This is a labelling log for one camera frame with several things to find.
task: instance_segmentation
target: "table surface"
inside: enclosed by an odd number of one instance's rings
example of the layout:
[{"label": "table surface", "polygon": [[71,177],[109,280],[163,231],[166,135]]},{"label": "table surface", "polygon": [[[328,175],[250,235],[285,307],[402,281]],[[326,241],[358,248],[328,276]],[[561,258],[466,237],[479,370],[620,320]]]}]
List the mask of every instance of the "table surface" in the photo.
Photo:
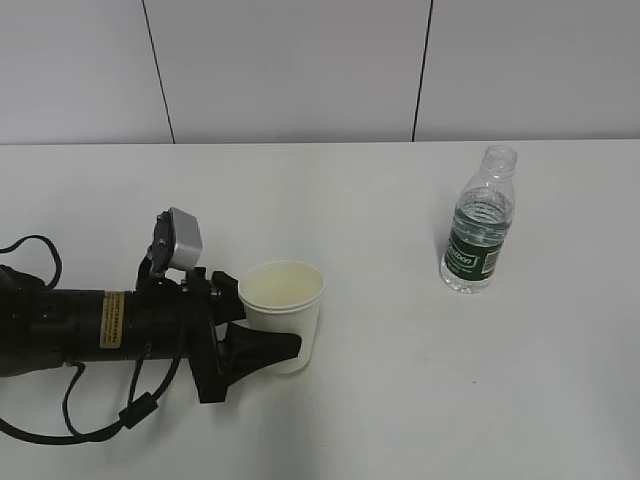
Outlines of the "table surface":
[{"label": "table surface", "polygon": [[[293,258],[327,283],[301,373],[259,372],[199,405],[183,362],[159,411],[106,444],[0,437],[3,476],[639,478],[640,141],[510,144],[515,221],[476,296],[448,290],[438,263],[486,143],[0,147],[0,244],[49,235],[62,287],[133,287],[170,206],[198,217],[210,269]],[[52,273],[37,243],[0,260]],[[166,367],[147,362],[141,391]],[[132,368],[89,365],[79,429],[114,418]],[[2,379],[0,415],[65,433],[72,373]]]}]

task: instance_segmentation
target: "white paper cup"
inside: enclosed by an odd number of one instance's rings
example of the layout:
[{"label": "white paper cup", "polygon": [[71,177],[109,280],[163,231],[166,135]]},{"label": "white paper cup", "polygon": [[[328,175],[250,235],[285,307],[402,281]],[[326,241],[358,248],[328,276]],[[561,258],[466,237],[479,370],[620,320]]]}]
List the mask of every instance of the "white paper cup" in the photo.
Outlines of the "white paper cup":
[{"label": "white paper cup", "polygon": [[292,373],[309,362],[323,291],[318,269],[289,260],[265,263],[240,279],[238,294],[251,328],[302,338],[298,357],[271,365],[269,371]]}]

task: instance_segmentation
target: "robotic arm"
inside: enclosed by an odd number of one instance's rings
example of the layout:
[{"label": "robotic arm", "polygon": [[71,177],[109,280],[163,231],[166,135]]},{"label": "robotic arm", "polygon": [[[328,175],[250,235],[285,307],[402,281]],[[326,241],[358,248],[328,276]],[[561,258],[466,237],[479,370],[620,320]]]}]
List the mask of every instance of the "robotic arm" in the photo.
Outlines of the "robotic arm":
[{"label": "robotic arm", "polygon": [[[0,253],[18,248],[29,238],[47,244],[56,263],[48,284],[0,265],[0,377],[79,366],[63,411],[71,436],[24,432],[0,419],[0,431],[14,438],[47,445],[101,442],[123,427],[133,428],[158,406],[173,380],[181,358],[189,361],[200,403],[224,402],[230,385],[273,363],[295,358],[301,339],[288,333],[268,333],[233,323],[245,316],[237,280],[221,271],[210,279],[196,264],[202,240],[195,217],[177,208],[156,219],[153,241],[140,263],[135,291],[54,290],[62,270],[55,246],[46,237],[25,237]],[[177,284],[166,278],[169,268],[185,272]],[[226,324],[219,339],[216,327]],[[171,358],[162,384],[134,399],[142,363]],[[66,401],[84,371],[82,362],[136,360],[127,407],[112,425],[81,434],[68,420]]]}]

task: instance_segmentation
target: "green label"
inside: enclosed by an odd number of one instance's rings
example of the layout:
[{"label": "green label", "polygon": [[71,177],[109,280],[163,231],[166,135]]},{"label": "green label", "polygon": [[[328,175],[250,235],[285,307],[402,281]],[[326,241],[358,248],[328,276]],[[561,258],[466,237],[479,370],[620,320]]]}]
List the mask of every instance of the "green label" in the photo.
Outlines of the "green label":
[{"label": "green label", "polygon": [[467,243],[451,230],[444,262],[451,273],[463,280],[486,280],[493,274],[500,248],[501,243],[490,247]]}]

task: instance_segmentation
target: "water bottle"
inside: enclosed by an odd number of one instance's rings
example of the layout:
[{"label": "water bottle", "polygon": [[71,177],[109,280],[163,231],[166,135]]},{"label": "water bottle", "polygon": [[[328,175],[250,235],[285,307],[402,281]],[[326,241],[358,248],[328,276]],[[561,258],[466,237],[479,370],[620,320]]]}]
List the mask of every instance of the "water bottle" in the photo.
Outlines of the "water bottle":
[{"label": "water bottle", "polygon": [[458,199],[449,243],[440,263],[442,279],[457,292],[477,293],[491,282],[513,220],[511,177],[517,158],[510,147],[489,147],[480,171]]}]

